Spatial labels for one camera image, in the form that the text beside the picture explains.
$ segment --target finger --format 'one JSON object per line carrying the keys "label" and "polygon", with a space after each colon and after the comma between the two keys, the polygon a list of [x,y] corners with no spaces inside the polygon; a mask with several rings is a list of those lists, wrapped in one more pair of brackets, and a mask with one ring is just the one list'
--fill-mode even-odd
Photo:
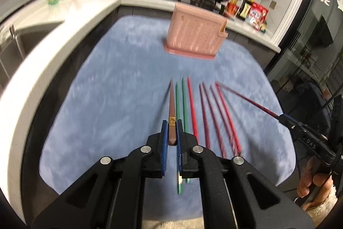
{"label": "finger", "polygon": [[305,197],[307,194],[309,194],[310,189],[307,187],[307,185],[305,184],[305,180],[301,179],[298,187],[297,187],[297,193],[300,197]]}
{"label": "finger", "polygon": [[[321,184],[323,184],[323,182],[327,179],[328,175],[326,175],[326,178],[324,181],[322,180],[322,176],[320,176],[320,175],[323,175],[323,174],[318,174],[318,176],[315,175],[315,177],[316,176],[317,176],[317,178],[319,177]],[[327,199],[327,197],[329,197],[332,185],[333,185],[333,180],[332,180],[332,177],[330,176],[330,178],[322,186],[318,195],[315,197],[315,199],[311,203],[311,205],[310,205],[311,208],[319,206],[321,203],[323,203]]]}
{"label": "finger", "polygon": [[306,170],[304,174],[301,176],[300,181],[302,181],[306,187],[309,187],[313,181],[313,174],[311,173],[311,171]]}
{"label": "finger", "polygon": [[304,204],[304,205],[302,206],[302,209],[303,209],[304,211],[306,211],[307,208],[311,206],[311,204],[312,204],[312,203],[306,203],[306,204]]}
{"label": "finger", "polygon": [[[328,174],[316,174],[314,177],[313,177],[313,183],[316,185],[316,186],[322,186],[323,183],[328,179]],[[326,182],[326,184],[328,182],[332,182],[332,177],[330,176],[330,178],[328,179],[328,181]]]}
{"label": "finger", "polygon": [[311,157],[310,160],[306,164],[306,169],[312,170],[315,162],[316,162],[316,157],[315,156]]}
{"label": "finger", "polygon": [[300,184],[298,184],[298,186],[297,186],[297,194],[301,198],[305,197],[305,194],[303,193],[303,189],[300,187]]}

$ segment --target sauce bottle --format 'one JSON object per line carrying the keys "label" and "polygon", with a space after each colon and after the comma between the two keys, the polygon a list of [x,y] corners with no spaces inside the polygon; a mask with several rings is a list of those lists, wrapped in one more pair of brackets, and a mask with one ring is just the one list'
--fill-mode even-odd
{"label": "sauce bottle", "polygon": [[229,18],[234,18],[237,11],[238,11],[238,6],[237,6],[238,0],[229,0],[226,6],[226,12],[225,15]]}
{"label": "sauce bottle", "polygon": [[244,21],[250,11],[250,8],[253,2],[254,0],[243,0],[242,5],[240,9],[238,10],[236,17]]}

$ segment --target kitchen sink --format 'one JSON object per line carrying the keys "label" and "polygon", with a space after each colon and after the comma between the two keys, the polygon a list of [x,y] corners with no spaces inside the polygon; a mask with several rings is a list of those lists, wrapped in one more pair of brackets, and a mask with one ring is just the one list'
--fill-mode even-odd
{"label": "kitchen sink", "polygon": [[16,30],[17,37],[21,42],[21,50],[18,47],[16,40],[12,37],[5,42],[1,42],[0,93],[23,62],[23,57],[25,58],[45,36],[60,24],[61,22],[42,24]]}

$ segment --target glass door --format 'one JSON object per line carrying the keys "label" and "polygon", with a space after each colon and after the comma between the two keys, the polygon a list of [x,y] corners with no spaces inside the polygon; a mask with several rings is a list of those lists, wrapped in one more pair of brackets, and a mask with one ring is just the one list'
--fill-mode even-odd
{"label": "glass door", "polygon": [[332,104],[323,106],[342,89],[342,55],[343,0],[313,0],[296,39],[268,74],[284,112],[324,135]]}

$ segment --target red chopstick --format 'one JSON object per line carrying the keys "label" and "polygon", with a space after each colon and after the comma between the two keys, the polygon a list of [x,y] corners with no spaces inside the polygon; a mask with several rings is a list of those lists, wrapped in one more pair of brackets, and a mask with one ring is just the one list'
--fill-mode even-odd
{"label": "red chopstick", "polygon": [[234,140],[234,137],[232,135],[232,131],[229,130],[229,127],[227,126],[227,123],[226,123],[226,119],[224,117],[224,114],[222,112],[222,109],[220,108],[220,105],[219,105],[219,102],[218,102],[218,99],[214,93],[214,90],[213,90],[213,87],[210,86],[210,90],[212,92],[212,95],[213,95],[213,98],[217,104],[217,107],[218,107],[218,111],[220,113],[220,116],[222,117],[222,120],[224,122],[224,126],[225,126],[225,130],[226,130],[226,133],[227,133],[227,136],[229,138],[229,141],[230,141],[230,144],[231,144],[231,147],[232,147],[232,151],[234,152],[234,155],[235,156],[238,156],[238,151],[237,151],[237,148],[236,148],[236,144],[235,144],[235,140]]}
{"label": "red chopstick", "polygon": [[219,82],[216,82],[220,87],[222,87],[223,89],[229,91],[229,92],[232,92],[236,95],[238,95],[239,97],[243,98],[244,100],[248,101],[249,103],[255,105],[257,108],[261,109],[262,111],[264,111],[265,113],[267,113],[268,115],[272,116],[273,118],[276,118],[278,119],[279,116],[277,114],[275,114],[274,112],[272,112],[271,110],[263,107],[262,105],[256,103],[255,101],[252,101],[251,99],[245,97],[244,95],[241,95],[240,93],[234,91],[233,89],[229,88],[228,86],[226,85],[223,85],[222,83],[219,83]]}
{"label": "red chopstick", "polygon": [[232,132],[232,135],[233,135],[234,140],[235,140],[235,143],[236,143],[237,152],[239,153],[239,155],[241,155],[241,153],[242,153],[242,147],[241,147],[241,144],[240,144],[239,139],[238,139],[238,137],[237,137],[236,129],[235,129],[234,123],[233,123],[233,121],[232,121],[232,117],[231,117],[231,115],[230,115],[229,109],[228,109],[228,107],[227,107],[227,105],[226,105],[226,102],[225,102],[225,100],[224,100],[224,96],[223,96],[222,90],[220,89],[220,87],[219,87],[219,85],[218,85],[217,82],[215,82],[215,86],[216,86],[216,88],[217,88],[217,92],[218,92],[219,97],[220,97],[220,99],[221,99],[221,101],[222,101],[222,104],[223,104],[223,106],[224,106],[224,110],[225,110],[225,113],[226,113],[226,117],[227,117],[227,119],[229,120],[229,124],[230,124],[230,127],[231,127],[231,132]]}
{"label": "red chopstick", "polygon": [[220,134],[220,130],[219,130],[219,126],[218,126],[218,123],[217,123],[217,119],[215,117],[215,114],[214,114],[214,111],[213,111],[213,107],[212,107],[212,104],[211,104],[211,101],[210,101],[209,95],[207,93],[207,90],[206,90],[204,82],[202,83],[202,87],[204,88],[204,92],[205,92],[205,95],[206,95],[206,98],[207,98],[207,102],[208,102],[208,105],[210,107],[210,112],[211,112],[211,115],[212,115],[212,119],[213,119],[213,123],[214,123],[214,128],[215,128],[215,131],[217,133],[217,138],[218,138],[218,141],[219,141],[220,150],[222,151],[222,157],[226,158],[226,152],[225,152],[225,147],[224,147],[224,143],[223,143],[223,138],[222,138],[222,135]]}
{"label": "red chopstick", "polygon": [[191,104],[191,115],[192,115],[192,125],[193,125],[193,135],[197,138],[197,142],[199,143],[198,139],[198,125],[197,125],[197,117],[195,115],[195,108],[194,108],[194,99],[193,99],[193,92],[192,92],[192,85],[191,79],[187,77],[188,83],[188,94],[189,94],[189,102]]}
{"label": "red chopstick", "polygon": [[207,123],[206,110],[205,110],[204,98],[202,96],[201,84],[199,84],[199,91],[200,91],[200,99],[201,99],[202,118],[204,121],[206,148],[210,150],[211,149],[210,131],[209,131],[209,125]]}

